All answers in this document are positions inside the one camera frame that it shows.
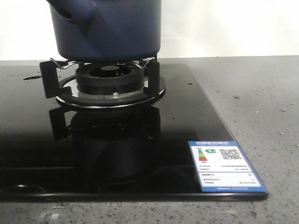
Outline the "dark blue pot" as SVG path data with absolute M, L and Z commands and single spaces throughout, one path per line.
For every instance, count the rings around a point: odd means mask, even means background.
M 122 62 L 161 47 L 160 0 L 50 0 L 59 54 L 77 62 Z

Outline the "right burner with pot support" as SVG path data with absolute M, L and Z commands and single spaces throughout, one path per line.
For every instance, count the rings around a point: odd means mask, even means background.
M 39 64 L 46 98 L 75 108 L 153 104 L 166 92 L 154 57 L 122 63 L 49 61 Z

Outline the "blue energy label sticker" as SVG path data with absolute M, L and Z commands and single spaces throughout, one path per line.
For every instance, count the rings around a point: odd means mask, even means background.
M 204 192 L 263 192 L 267 189 L 235 141 L 189 141 Z

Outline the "black glass gas stove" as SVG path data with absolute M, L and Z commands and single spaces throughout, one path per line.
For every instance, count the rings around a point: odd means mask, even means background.
M 107 113 L 46 99 L 37 66 L 0 68 L 2 201 L 254 201 L 204 192 L 189 141 L 235 141 L 184 64 L 163 64 L 166 95 Z

